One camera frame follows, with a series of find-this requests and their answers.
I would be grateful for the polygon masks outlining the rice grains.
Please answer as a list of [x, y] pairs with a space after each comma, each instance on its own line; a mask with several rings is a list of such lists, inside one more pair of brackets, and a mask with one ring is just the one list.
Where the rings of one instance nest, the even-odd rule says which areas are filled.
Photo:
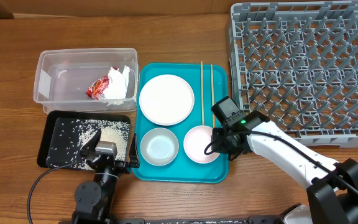
[[101, 140], [113, 142], [117, 147], [119, 161], [126, 159], [130, 124], [124, 121], [100, 119], [58, 118], [53, 129], [46, 165], [59, 167], [82, 159], [81, 148], [100, 129]]

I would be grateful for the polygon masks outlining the grey bowl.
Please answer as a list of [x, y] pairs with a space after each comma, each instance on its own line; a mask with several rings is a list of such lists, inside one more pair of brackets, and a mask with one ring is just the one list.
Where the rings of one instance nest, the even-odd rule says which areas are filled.
[[179, 152], [178, 139], [169, 129], [154, 128], [143, 136], [140, 152], [149, 164], [165, 166], [171, 163]]

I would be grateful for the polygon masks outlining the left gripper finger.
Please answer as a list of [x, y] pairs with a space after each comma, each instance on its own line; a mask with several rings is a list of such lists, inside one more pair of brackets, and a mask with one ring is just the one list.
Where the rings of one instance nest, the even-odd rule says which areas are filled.
[[137, 147], [137, 135], [134, 134], [131, 142], [131, 147], [129, 149], [129, 164], [132, 168], [139, 168], [140, 161], [139, 161], [139, 153]]
[[102, 131], [98, 129], [94, 136], [81, 148], [81, 156], [88, 156], [90, 152], [95, 151], [95, 148], [101, 139], [101, 133]]

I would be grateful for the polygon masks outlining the red snack wrapper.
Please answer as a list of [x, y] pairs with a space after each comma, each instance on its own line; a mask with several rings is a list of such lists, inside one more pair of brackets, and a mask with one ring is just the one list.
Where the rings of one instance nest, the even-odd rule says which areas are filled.
[[104, 100], [104, 91], [109, 87], [109, 77], [106, 75], [97, 79], [87, 90], [86, 95], [95, 100]]

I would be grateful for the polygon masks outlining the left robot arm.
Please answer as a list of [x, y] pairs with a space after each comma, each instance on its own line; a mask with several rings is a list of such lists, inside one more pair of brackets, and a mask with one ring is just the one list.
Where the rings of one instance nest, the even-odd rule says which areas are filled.
[[81, 148], [80, 154], [94, 171], [94, 179], [77, 186], [75, 190], [76, 208], [72, 223], [116, 223], [110, 215], [116, 184], [121, 174], [130, 174], [133, 168], [140, 167], [136, 137], [132, 138], [129, 160], [116, 159], [116, 144], [101, 140], [101, 131]]

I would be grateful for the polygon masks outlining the white tissue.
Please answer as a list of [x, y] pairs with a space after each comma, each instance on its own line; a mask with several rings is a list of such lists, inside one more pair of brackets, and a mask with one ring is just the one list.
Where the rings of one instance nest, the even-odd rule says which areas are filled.
[[103, 91], [105, 99], [124, 99], [129, 86], [130, 68], [125, 65], [122, 72], [118, 68], [111, 67], [108, 72], [108, 87]]

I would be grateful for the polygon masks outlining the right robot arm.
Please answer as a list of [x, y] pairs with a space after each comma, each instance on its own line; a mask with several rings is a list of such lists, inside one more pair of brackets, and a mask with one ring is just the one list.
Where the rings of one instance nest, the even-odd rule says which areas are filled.
[[358, 162], [338, 162], [284, 133], [259, 111], [245, 114], [229, 96], [211, 111], [221, 123], [213, 128], [204, 154], [227, 154], [229, 161], [253, 152], [281, 168], [307, 193], [308, 205], [294, 205], [274, 223], [358, 224]]

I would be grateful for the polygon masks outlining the white round plate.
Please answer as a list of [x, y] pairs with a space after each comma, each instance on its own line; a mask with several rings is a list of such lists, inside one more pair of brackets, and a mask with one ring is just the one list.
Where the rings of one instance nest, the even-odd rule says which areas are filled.
[[151, 122], [171, 126], [184, 121], [195, 105], [195, 94], [183, 78], [164, 74], [153, 77], [142, 87], [140, 110]]

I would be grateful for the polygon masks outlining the pink bowl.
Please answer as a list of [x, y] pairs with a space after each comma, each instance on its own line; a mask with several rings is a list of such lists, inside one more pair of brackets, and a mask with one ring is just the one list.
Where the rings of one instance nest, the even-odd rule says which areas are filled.
[[195, 126], [185, 135], [183, 147], [186, 155], [194, 162], [208, 164], [215, 161], [220, 153], [214, 152], [206, 155], [204, 150], [211, 142], [213, 129], [209, 126]]

